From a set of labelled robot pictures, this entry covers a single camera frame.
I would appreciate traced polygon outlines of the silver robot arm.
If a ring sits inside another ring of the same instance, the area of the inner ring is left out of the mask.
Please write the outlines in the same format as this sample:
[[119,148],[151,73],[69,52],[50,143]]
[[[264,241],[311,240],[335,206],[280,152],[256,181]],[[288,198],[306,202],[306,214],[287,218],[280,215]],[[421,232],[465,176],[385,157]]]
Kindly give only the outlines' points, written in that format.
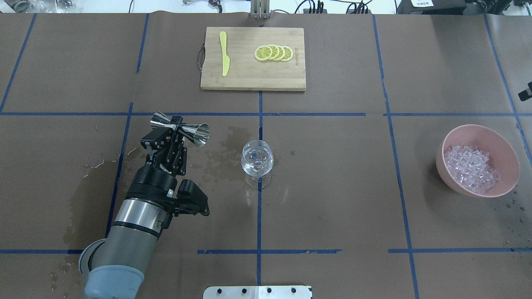
[[79,258],[91,299],[133,299],[161,233],[181,211],[174,197],[177,176],[186,172],[187,134],[181,116],[155,113],[152,131],[141,139],[148,152],[137,170],[107,237],[91,243]]

